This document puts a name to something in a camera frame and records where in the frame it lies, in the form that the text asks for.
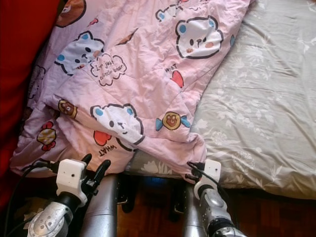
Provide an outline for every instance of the pink fabric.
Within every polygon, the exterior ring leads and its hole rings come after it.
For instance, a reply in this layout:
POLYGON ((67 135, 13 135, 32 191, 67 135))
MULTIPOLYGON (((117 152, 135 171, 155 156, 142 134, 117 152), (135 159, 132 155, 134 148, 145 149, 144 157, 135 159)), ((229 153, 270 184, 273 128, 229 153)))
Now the pink fabric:
POLYGON ((205 142, 190 132, 196 105, 250 0, 175 2, 87 1, 80 19, 55 28, 33 75, 15 172, 92 153, 90 169, 110 159, 108 173, 119 173, 136 149, 183 176, 188 161, 204 162, 205 142))

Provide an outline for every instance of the white bear face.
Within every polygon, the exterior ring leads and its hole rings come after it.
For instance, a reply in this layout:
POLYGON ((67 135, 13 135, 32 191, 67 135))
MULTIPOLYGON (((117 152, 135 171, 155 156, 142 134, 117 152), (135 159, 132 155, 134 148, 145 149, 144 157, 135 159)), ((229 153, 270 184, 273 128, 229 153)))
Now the white bear face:
POLYGON ((156 12, 156 18, 161 22, 171 17, 175 17, 180 10, 182 11, 183 8, 180 6, 177 6, 176 4, 172 4, 169 7, 167 7, 165 10, 159 9, 156 12))
POLYGON ((103 52, 104 43, 94 39, 90 31, 81 33, 58 55, 55 64, 60 65, 65 73, 72 76, 76 69, 83 68, 103 52))
POLYGON ((224 39, 212 16, 181 20, 176 26, 177 50, 182 58, 209 58, 218 53, 224 39))
POLYGON ((90 108, 90 113, 107 130, 117 134, 118 142, 126 150, 133 149, 128 143, 137 145, 144 139, 143 124, 130 104, 109 104, 102 108, 96 105, 90 108))

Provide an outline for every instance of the blue bear ear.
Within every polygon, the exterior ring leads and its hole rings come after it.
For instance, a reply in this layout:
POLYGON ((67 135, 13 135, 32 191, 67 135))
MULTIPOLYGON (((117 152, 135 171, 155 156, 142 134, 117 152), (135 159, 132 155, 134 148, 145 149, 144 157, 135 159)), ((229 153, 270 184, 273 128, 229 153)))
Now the blue bear ear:
POLYGON ((131 108, 127 108, 127 113, 129 114, 129 115, 133 115, 134 114, 134 112, 133 112, 133 110, 131 109, 131 108))
POLYGON ((58 59, 59 61, 64 61, 64 60, 65 60, 65 56, 62 55, 62 54, 59 54, 58 57, 57 57, 57 59, 58 59))
POLYGON ((215 22, 212 19, 209 19, 208 23, 211 27, 215 26, 215 22))
POLYGON ((98 116, 102 116, 102 115, 103 115, 103 112, 102 112, 102 110, 100 110, 100 109, 96 109, 96 110, 95 110, 95 113, 96 113, 98 116))
POLYGON ((184 24, 178 26, 178 33, 184 34, 187 31, 187 27, 184 24))
POLYGON ((88 33, 84 34, 83 36, 81 36, 81 39, 84 39, 84 40, 89 39, 89 34, 88 33))
POLYGON ((163 20, 164 19, 164 14, 161 12, 161 13, 159 13, 159 18, 161 19, 161 20, 163 20))

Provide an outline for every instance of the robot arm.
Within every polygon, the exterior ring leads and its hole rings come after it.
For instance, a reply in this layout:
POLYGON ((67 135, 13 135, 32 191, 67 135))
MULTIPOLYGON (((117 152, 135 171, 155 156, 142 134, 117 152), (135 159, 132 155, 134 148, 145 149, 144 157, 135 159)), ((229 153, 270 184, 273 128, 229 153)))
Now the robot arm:
POLYGON ((97 186, 104 177, 111 162, 105 160, 97 169, 95 177, 90 180, 84 173, 91 154, 82 161, 65 159, 58 165, 56 201, 51 202, 31 221, 28 237, 66 237, 68 226, 78 207, 85 206, 87 195, 97 195, 97 186))
POLYGON ((194 194, 199 199, 204 230, 208 237, 246 237, 232 223, 227 204, 217 191, 216 183, 219 181, 220 171, 221 164, 208 159, 204 172, 215 182, 203 175, 194 187, 194 194))

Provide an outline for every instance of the black cable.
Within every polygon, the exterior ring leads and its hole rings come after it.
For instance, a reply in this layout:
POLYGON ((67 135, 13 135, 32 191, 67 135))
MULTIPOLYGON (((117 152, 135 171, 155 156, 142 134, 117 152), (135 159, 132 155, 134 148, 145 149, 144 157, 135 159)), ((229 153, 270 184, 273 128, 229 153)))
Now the black cable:
POLYGON ((198 169, 194 163, 192 162, 187 162, 188 166, 191 167, 192 169, 194 169, 195 171, 199 172, 200 174, 204 175, 206 178, 208 178, 209 180, 211 180, 212 182, 214 182, 217 186, 217 189, 219 191, 220 194, 223 194, 225 196, 224 200, 226 202, 229 203, 229 205, 232 207, 233 209, 233 218, 235 220, 235 225, 237 227, 237 229, 239 229, 239 222, 238 222, 238 219, 237 219, 237 212, 236 212, 236 206, 232 203, 232 201, 230 200, 227 192, 223 189, 223 187, 215 180, 213 179, 211 176, 209 176, 208 174, 206 174, 204 171, 198 169))
POLYGON ((22 171, 25 171, 25 170, 27 170, 28 168, 30 168, 30 167, 36 165, 36 162, 38 162, 38 161, 45 162, 45 163, 47 164, 47 167, 49 167, 49 166, 50 166, 50 163, 51 163, 49 160, 45 160, 45 159, 39 158, 39 159, 35 160, 32 164, 30 164, 30 165, 28 165, 28 166, 25 166, 25 167, 22 169, 22 171))
POLYGON ((24 180, 24 178, 35 168, 40 168, 40 167, 47 167, 46 164, 43 164, 43 163, 39 163, 39 164, 36 164, 32 167, 29 167, 24 173, 23 175, 21 176, 19 182, 16 184, 13 192, 12 192, 12 195, 10 197, 10 201, 9 201, 9 205, 8 205, 8 210, 6 211, 6 216, 5 216, 5 224, 4 224, 4 237, 7 237, 6 233, 7 233, 7 229, 8 229, 8 221, 9 221, 9 216, 10 216, 10 209, 11 209, 11 205, 12 205, 12 201, 14 199, 14 195, 15 195, 15 192, 16 190, 18 189, 18 187, 20 186, 20 184, 22 183, 22 181, 24 180))
POLYGON ((25 224, 28 223, 29 221, 31 221, 31 220, 33 219, 33 217, 34 217, 34 216, 32 216, 32 217, 30 217, 29 219, 27 219, 27 220, 21 222, 20 224, 18 224, 16 227, 14 227, 14 228, 10 231, 10 233, 8 233, 8 234, 6 235, 6 237, 9 237, 9 236, 12 235, 18 228, 20 228, 21 226, 25 225, 25 224))

